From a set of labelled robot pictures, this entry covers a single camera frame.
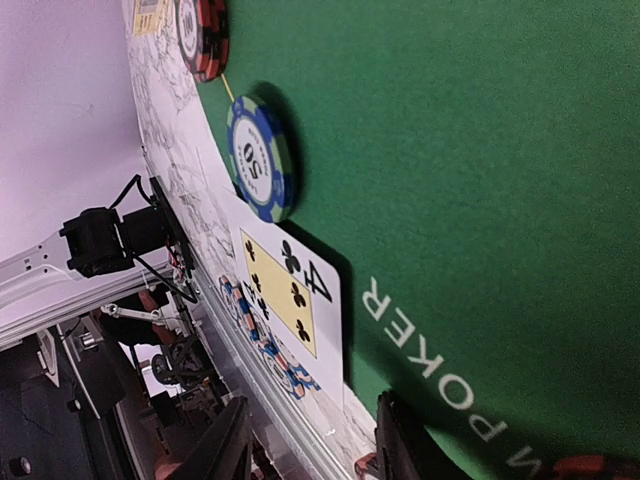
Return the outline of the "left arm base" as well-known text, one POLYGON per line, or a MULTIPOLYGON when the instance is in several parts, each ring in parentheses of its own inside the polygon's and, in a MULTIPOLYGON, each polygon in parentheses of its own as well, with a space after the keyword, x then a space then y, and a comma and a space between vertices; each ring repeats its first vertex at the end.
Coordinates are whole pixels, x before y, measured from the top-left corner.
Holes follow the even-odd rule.
POLYGON ((142 177, 136 174, 110 206, 87 209, 63 223, 59 235, 69 247, 67 266, 91 278, 128 270, 138 263, 172 293, 195 304, 196 294, 191 286, 194 258, 189 240, 158 178, 151 177, 149 183, 151 194, 145 192, 142 177), (117 206, 132 188, 138 190, 147 206, 121 216, 117 206), (186 276, 183 288, 143 259, 156 250, 165 250, 178 261, 178 271, 186 276))

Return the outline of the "brown chip stack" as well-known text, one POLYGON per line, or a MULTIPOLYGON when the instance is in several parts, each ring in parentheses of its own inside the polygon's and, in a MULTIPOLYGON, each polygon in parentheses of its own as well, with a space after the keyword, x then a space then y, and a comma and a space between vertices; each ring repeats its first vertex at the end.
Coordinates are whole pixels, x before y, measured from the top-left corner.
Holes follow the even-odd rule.
POLYGON ((379 480, 380 471, 377 454, 371 452, 354 463, 354 471, 357 480, 379 480))

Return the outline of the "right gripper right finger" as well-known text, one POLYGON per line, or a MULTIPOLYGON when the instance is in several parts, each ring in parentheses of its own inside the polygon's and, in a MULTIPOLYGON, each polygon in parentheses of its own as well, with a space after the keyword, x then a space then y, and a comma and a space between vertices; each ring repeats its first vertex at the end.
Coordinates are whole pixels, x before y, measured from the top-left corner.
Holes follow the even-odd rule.
POLYGON ((439 447, 413 409, 391 390, 378 397, 375 438, 380 479, 471 479, 439 447))

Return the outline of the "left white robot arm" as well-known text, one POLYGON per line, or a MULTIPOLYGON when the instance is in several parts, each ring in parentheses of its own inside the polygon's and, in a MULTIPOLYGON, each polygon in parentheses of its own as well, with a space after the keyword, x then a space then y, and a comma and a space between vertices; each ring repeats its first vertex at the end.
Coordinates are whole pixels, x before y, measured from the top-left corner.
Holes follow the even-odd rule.
POLYGON ((158 282, 143 265, 85 278, 67 267, 67 241, 54 233, 1 262, 1 346, 158 282))

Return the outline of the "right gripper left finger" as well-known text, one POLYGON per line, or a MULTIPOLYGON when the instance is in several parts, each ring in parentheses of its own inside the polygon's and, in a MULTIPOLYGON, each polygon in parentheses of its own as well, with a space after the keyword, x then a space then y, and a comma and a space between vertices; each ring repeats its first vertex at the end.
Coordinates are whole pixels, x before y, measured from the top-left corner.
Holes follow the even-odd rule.
POLYGON ((252 429, 248 399, 232 398, 170 479, 250 479, 252 429))

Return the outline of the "teal chip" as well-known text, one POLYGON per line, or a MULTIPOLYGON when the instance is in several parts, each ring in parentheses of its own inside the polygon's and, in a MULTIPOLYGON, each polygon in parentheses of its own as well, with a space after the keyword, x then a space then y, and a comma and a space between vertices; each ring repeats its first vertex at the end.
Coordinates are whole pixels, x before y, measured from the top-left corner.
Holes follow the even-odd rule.
POLYGON ((287 219, 296 193, 293 162, 274 110, 256 96, 235 98, 227 115, 231 178, 254 214, 267 223, 287 219))

